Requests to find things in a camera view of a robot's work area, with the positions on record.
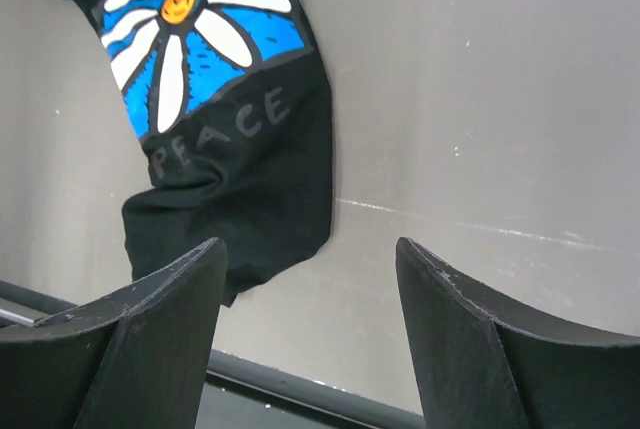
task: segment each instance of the scratch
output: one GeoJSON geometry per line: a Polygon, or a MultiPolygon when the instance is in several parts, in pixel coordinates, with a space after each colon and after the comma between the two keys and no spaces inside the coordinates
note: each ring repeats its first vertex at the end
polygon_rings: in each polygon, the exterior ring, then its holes
{"type": "MultiPolygon", "coordinates": [[[[425,217],[425,216],[420,216],[417,215],[415,213],[411,213],[411,212],[407,212],[407,211],[401,211],[398,209],[392,209],[390,207],[385,207],[385,206],[377,206],[375,204],[367,204],[364,202],[358,202],[358,201],[351,201],[348,199],[338,199],[338,202],[341,202],[343,204],[348,204],[350,206],[355,206],[355,207],[362,207],[364,209],[371,209],[374,211],[380,211],[380,212],[385,212],[388,214],[397,214],[400,216],[405,216],[405,217],[410,217],[412,219],[421,219],[421,220],[426,220],[426,219],[435,219],[433,217],[425,217]]],[[[592,251],[598,251],[598,252],[613,252],[613,253],[621,253],[621,254],[628,254],[634,257],[640,257],[640,254],[638,253],[634,253],[634,252],[628,252],[628,251],[623,251],[620,249],[617,249],[615,247],[608,247],[608,246],[602,246],[599,244],[590,244],[588,242],[581,242],[581,241],[576,241],[576,240],[572,240],[572,239],[563,239],[560,237],[551,237],[551,236],[544,236],[544,235],[540,235],[540,234],[533,234],[530,232],[523,232],[523,231],[518,231],[515,229],[506,229],[506,228],[502,228],[502,227],[494,227],[494,226],[487,226],[484,224],[475,224],[475,223],[471,223],[471,222],[464,222],[464,221],[447,221],[449,224],[453,224],[455,226],[458,227],[464,227],[467,229],[473,229],[473,230],[477,230],[477,231],[482,231],[482,232],[488,232],[488,233],[492,233],[492,234],[502,234],[505,236],[509,236],[509,237],[518,237],[521,239],[529,239],[529,240],[533,240],[533,241],[539,241],[539,242],[548,242],[551,244],[559,244],[565,247],[571,247],[574,249],[587,249],[587,250],[592,250],[592,251]]]]}
{"type": "Polygon", "coordinates": [[[390,207],[376,206],[374,204],[366,204],[364,202],[350,201],[348,199],[338,199],[338,202],[348,204],[350,206],[363,207],[365,209],[373,209],[374,211],[388,212],[389,214],[400,214],[402,216],[415,217],[414,214],[406,211],[399,211],[397,209],[391,209],[390,207]]]}
{"type": "Polygon", "coordinates": [[[498,272],[503,276],[515,277],[516,273],[513,271],[507,271],[506,269],[498,269],[498,272]]]}
{"type": "Polygon", "coordinates": [[[572,241],[569,239],[562,239],[559,237],[549,237],[549,236],[542,236],[539,234],[531,234],[529,232],[522,232],[522,231],[516,231],[513,229],[503,229],[501,227],[492,227],[492,226],[485,226],[483,224],[472,224],[470,222],[456,222],[457,226],[460,227],[468,227],[469,229],[477,229],[479,231],[483,231],[483,232],[491,232],[494,234],[503,234],[505,236],[514,236],[514,237],[520,237],[523,239],[531,239],[533,241],[541,241],[541,242],[551,242],[553,244],[560,244],[563,246],[567,246],[567,247],[573,247],[576,249],[590,249],[593,251],[600,251],[600,252],[617,252],[616,249],[613,249],[611,247],[607,247],[607,246],[600,246],[598,244],[589,244],[586,242],[577,242],[577,241],[572,241]]]}
{"type": "Polygon", "coordinates": [[[542,284],[538,284],[538,287],[540,288],[542,293],[545,296],[547,296],[549,299],[553,299],[553,300],[556,300],[558,302],[562,302],[562,303],[566,304],[567,306],[572,306],[573,307],[573,302],[571,302],[571,300],[567,297],[567,295],[564,292],[551,290],[551,289],[543,286],[542,284]]]}
{"type": "Polygon", "coordinates": [[[365,296],[380,297],[380,293],[378,291],[372,291],[370,289],[367,289],[362,284],[352,283],[346,280],[340,280],[335,277],[322,276],[314,272],[310,272],[309,274],[311,275],[311,279],[313,279],[313,282],[317,282],[320,284],[328,284],[338,289],[344,289],[348,293],[355,292],[355,293],[363,294],[365,296]]]}
{"type": "Polygon", "coordinates": [[[563,234],[571,239],[576,239],[578,241],[582,240],[582,237],[579,234],[576,234],[575,232],[565,231],[563,234]]]}

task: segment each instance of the hanging shirt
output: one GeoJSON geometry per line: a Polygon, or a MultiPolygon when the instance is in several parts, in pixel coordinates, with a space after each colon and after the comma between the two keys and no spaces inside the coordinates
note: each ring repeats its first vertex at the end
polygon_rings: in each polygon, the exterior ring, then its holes
{"type": "Polygon", "coordinates": [[[73,1],[149,161],[153,189],[122,210],[134,280],[219,237],[230,306],[316,254],[333,209],[332,100],[299,0],[73,1]]]}

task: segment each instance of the orange flower center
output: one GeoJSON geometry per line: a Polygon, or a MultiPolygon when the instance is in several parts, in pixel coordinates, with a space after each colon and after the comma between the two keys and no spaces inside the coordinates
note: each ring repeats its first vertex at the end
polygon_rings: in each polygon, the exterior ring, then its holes
{"type": "Polygon", "coordinates": [[[162,18],[169,24],[180,24],[191,14],[196,0],[166,0],[162,6],[162,18]]]}

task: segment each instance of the metal rail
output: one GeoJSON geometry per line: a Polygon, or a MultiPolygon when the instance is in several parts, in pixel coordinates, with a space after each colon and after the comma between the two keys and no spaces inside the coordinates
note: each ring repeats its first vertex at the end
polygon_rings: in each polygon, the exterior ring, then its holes
{"type": "Polygon", "coordinates": [[[0,298],[0,324],[19,324],[30,327],[45,316],[43,312],[0,298]]]}

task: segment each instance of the graphic print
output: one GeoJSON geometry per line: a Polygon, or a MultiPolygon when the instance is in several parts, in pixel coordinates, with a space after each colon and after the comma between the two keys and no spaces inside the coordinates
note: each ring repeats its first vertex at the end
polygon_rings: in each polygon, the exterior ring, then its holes
{"type": "Polygon", "coordinates": [[[308,49],[295,0],[104,0],[101,41],[138,138],[308,49]]]}

